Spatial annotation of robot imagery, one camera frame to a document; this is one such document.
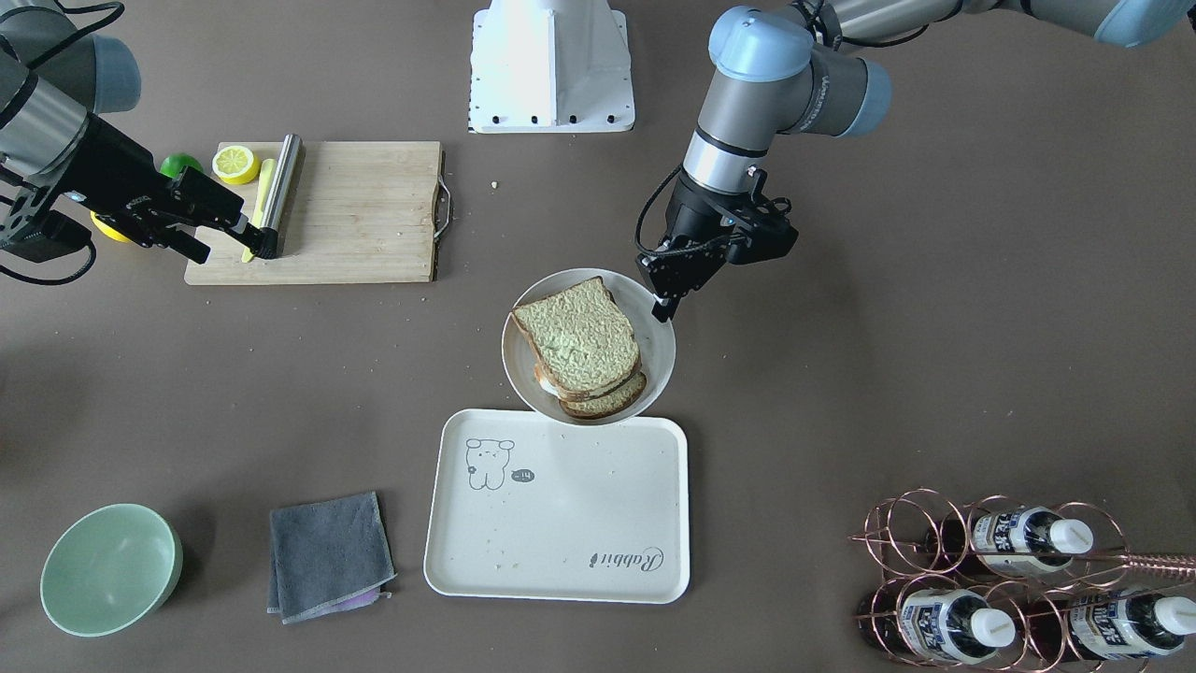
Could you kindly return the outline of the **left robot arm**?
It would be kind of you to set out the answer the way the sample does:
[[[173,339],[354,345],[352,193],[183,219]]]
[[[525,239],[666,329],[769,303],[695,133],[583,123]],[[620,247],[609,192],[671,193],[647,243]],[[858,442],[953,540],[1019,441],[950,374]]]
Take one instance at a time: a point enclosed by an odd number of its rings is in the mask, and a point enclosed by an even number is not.
[[[675,319],[682,298],[726,264],[791,252],[791,201],[764,195],[763,159],[779,134],[862,136],[881,123],[891,78],[855,48],[903,44],[936,22],[991,10],[1122,48],[1192,19],[1191,1],[791,1],[726,11],[706,45],[714,74],[691,142],[663,181],[672,194],[661,243],[639,249],[654,319]]]

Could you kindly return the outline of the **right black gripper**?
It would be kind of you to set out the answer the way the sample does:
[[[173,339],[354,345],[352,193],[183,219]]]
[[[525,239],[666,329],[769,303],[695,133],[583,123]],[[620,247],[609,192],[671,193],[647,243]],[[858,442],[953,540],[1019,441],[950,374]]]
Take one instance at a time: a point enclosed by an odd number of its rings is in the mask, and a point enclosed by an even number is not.
[[[199,265],[210,247],[184,226],[212,227],[240,246],[262,246],[266,233],[243,216],[243,197],[195,170],[161,175],[150,149],[99,118],[87,118],[68,165],[65,191],[142,247],[170,247]]]

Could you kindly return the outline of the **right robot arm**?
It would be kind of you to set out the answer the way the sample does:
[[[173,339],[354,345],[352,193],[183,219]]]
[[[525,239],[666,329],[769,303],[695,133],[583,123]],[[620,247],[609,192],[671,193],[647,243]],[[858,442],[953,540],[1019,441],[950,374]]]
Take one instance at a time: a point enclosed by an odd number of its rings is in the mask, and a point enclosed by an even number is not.
[[[4,182],[17,189],[4,218],[4,252],[47,263],[93,243],[54,204],[67,196],[141,247],[167,247],[201,264],[209,247],[189,227],[222,231],[270,259],[277,231],[261,230],[243,201],[205,171],[169,178],[153,154],[106,122],[132,110],[140,72],[128,47],[77,26],[57,1],[5,1],[1,56]]]

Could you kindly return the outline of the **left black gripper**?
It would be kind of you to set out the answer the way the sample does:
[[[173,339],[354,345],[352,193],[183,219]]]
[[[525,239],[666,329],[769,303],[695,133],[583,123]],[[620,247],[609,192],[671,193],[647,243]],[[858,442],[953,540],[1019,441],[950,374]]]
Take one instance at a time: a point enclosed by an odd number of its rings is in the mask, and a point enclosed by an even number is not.
[[[643,220],[663,188],[675,181],[665,209],[665,231],[661,243],[647,247],[636,241],[637,265],[643,281],[655,295],[652,316],[657,322],[675,319],[676,301],[698,290],[727,264],[725,251],[733,227],[730,210],[748,203],[759,203],[768,178],[764,170],[748,171],[748,191],[721,194],[701,186],[683,170],[672,170],[640,212],[636,233],[641,234]]]

